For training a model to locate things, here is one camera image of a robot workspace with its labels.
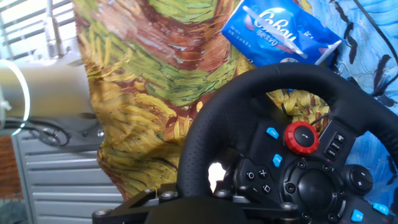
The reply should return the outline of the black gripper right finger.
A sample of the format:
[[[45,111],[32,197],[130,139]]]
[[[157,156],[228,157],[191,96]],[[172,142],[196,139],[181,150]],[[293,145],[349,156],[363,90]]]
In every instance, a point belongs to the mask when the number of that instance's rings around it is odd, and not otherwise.
[[[226,185],[217,185],[213,196],[232,202],[251,223],[300,223],[297,205],[274,202],[248,185],[241,185],[237,190]]]

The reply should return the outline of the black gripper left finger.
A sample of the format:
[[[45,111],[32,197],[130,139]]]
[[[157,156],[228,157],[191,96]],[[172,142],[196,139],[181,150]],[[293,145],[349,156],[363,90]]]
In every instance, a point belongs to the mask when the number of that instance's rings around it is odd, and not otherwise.
[[[114,209],[103,208],[92,213],[92,224],[144,223],[149,212],[179,198],[175,183],[162,184],[159,189],[145,189]]]

